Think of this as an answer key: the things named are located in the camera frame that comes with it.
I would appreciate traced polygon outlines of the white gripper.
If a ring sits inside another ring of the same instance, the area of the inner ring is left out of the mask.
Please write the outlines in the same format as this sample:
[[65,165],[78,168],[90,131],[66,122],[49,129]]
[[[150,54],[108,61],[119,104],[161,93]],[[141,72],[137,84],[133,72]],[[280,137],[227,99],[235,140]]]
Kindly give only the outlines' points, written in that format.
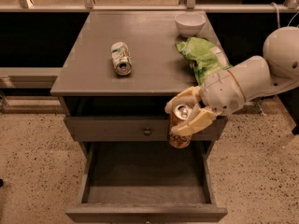
[[207,77],[201,87],[192,86],[177,94],[166,103],[164,111],[170,114],[178,104],[196,105],[200,100],[211,111],[195,106],[186,120],[171,128],[171,133],[188,136],[203,131],[213,123],[216,115],[228,116],[240,110],[245,104],[245,95],[233,74],[222,70]]

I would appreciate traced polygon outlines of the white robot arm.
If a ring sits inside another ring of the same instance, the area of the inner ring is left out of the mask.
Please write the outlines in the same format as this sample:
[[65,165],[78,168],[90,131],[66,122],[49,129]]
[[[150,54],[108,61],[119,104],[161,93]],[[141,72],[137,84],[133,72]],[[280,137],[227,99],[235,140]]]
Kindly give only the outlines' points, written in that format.
[[203,131],[218,116],[228,116],[258,97],[272,96],[299,86],[299,28],[276,29],[264,41],[263,54],[207,77],[200,86],[189,87],[172,98],[164,110],[190,105],[187,119],[171,133],[188,136]]

